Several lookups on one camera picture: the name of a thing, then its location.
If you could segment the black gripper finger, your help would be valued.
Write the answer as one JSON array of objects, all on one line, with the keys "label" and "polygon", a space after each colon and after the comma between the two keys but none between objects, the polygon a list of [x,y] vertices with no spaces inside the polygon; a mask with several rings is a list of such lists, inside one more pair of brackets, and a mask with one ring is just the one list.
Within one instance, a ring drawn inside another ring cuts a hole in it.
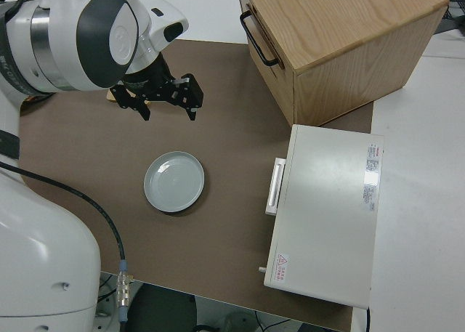
[{"label": "black gripper finger", "polygon": [[150,118],[150,110],[145,101],[137,96],[131,96],[124,85],[115,85],[110,88],[110,93],[115,98],[120,108],[137,111],[144,121]]},{"label": "black gripper finger", "polygon": [[179,100],[180,106],[185,109],[189,119],[194,121],[197,111],[203,105],[203,91],[191,73],[181,77]]}]

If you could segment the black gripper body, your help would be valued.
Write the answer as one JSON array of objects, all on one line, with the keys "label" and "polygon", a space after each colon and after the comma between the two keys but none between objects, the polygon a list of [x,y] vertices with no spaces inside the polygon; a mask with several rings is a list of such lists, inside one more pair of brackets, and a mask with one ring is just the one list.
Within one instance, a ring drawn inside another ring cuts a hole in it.
[{"label": "black gripper body", "polygon": [[127,73],[122,84],[131,96],[137,96],[145,102],[162,101],[180,104],[178,87],[173,83],[175,77],[162,54],[142,70]]}]

